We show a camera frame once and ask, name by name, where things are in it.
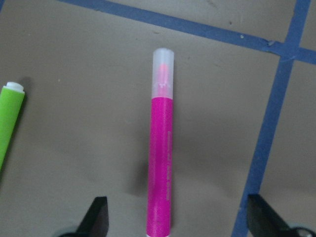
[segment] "marker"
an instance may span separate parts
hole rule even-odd
[[[8,82],[0,93],[0,171],[25,92],[23,86]]]
[[[173,59],[170,49],[154,51],[147,237],[170,235]]]

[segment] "green marker barrel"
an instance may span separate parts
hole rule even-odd
[[[24,98],[23,86],[8,82],[0,93],[0,171]]]

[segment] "pink marker barrel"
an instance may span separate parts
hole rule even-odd
[[[172,89],[174,53],[154,52],[147,236],[167,237],[171,222]]]

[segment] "black plastic part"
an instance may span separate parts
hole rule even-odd
[[[290,228],[259,194],[248,195],[247,224],[254,237],[301,237],[300,230],[316,237],[309,229]]]
[[[106,237],[109,230],[107,197],[96,197],[75,233],[60,237]]]

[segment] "pink highlighter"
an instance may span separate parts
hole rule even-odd
[[[173,58],[170,49],[154,51],[147,237],[167,237],[170,234]]]

